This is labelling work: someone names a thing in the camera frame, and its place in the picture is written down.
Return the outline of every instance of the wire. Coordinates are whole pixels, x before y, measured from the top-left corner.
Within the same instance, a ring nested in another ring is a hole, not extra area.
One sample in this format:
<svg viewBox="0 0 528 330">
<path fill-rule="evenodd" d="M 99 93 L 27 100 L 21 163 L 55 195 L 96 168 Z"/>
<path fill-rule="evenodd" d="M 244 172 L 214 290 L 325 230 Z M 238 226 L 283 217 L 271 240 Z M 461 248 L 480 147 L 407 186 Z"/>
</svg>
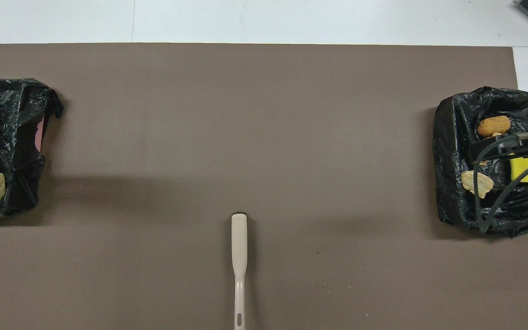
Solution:
<svg viewBox="0 0 528 330">
<path fill-rule="evenodd" d="M 498 211 L 501 204 L 505 201 L 506 197 L 509 196 L 509 194 L 515 189 L 517 184 L 528 175 L 528 169 L 526 169 L 524 172 L 522 172 L 518 177 L 515 178 L 515 180 L 512 180 L 511 183 L 509 183 L 505 190 L 503 190 L 494 204 L 492 204 L 492 207 L 490 208 L 490 212 L 486 216 L 486 221 L 482 224 L 482 227 L 480 227 L 481 232 L 487 232 L 488 228 L 490 227 L 490 224 L 492 223 L 492 220 L 494 220 L 494 215 Z"/>
<path fill-rule="evenodd" d="M 480 171 L 480 162 L 489 152 L 499 146 L 499 144 L 503 144 L 504 142 L 508 141 L 516 141 L 518 139 L 519 137 L 513 134 L 499 138 L 498 140 L 486 146 L 486 148 L 482 149 L 482 152 L 480 152 L 478 157 L 476 157 L 476 163 L 474 163 L 474 213 L 477 222 L 482 221 L 482 207 L 480 206 L 480 196 L 478 196 L 478 171 Z"/>
</svg>

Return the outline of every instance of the crumpled plastic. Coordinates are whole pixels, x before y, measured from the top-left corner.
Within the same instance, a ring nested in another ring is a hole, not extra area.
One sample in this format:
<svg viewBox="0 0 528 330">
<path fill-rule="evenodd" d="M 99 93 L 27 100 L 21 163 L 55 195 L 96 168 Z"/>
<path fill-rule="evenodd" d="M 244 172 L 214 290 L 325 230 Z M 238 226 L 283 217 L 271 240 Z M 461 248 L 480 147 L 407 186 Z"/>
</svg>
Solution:
<svg viewBox="0 0 528 330">
<path fill-rule="evenodd" d="M 525 132 L 528 127 L 528 92 L 483 87 L 455 94 L 441 101 L 434 116 L 433 155 L 436 201 L 441 221 L 478 229 L 490 207 L 511 182 L 508 160 L 495 159 L 480 172 L 494 181 L 494 188 L 481 200 L 482 216 L 474 213 L 474 196 L 467 192 L 461 173 L 473 170 L 468 161 L 469 145 L 483 139 L 478 125 L 486 118 L 505 115 L 511 120 L 507 133 Z M 515 237 L 528 232 L 528 183 L 521 183 L 500 206 L 487 234 Z"/>
<path fill-rule="evenodd" d="M 0 173 L 5 195 L 0 216 L 32 209 L 38 204 L 38 181 L 44 156 L 35 143 L 38 124 L 45 132 L 50 115 L 64 107 L 56 92 L 35 79 L 0 79 Z"/>
</svg>

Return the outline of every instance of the white table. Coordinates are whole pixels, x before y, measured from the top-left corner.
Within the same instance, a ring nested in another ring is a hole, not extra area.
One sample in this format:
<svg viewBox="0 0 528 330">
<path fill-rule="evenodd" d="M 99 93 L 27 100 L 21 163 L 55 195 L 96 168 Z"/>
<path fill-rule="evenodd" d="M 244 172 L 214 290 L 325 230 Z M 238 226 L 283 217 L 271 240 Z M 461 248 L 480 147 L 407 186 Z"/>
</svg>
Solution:
<svg viewBox="0 0 528 330">
<path fill-rule="evenodd" d="M 511 46 L 528 91 L 511 0 L 0 0 L 0 44 L 48 42 Z"/>
</svg>

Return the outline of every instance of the sponge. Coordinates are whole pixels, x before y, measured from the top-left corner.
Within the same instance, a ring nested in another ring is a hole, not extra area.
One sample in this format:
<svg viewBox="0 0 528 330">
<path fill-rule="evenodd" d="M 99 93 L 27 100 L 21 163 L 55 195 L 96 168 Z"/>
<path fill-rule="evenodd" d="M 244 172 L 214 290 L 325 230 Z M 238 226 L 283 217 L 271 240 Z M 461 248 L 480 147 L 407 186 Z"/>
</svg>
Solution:
<svg viewBox="0 0 528 330">
<path fill-rule="evenodd" d="M 528 158 L 511 159 L 511 180 L 515 180 L 526 169 L 528 169 Z M 528 182 L 528 175 L 522 178 L 521 182 Z"/>
</svg>

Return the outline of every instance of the brown surface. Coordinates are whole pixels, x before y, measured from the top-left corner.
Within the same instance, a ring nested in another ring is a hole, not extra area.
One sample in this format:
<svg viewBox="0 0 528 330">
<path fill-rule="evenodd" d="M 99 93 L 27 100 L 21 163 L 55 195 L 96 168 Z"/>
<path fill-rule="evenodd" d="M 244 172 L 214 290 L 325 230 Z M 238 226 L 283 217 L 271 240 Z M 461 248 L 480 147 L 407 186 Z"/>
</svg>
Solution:
<svg viewBox="0 0 528 330">
<path fill-rule="evenodd" d="M 528 235 L 440 223 L 440 100 L 515 88 L 510 48 L 0 44 L 51 121 L 36 209 L 0 227 L 0 329 L 528 328 Z"/>
</svg>

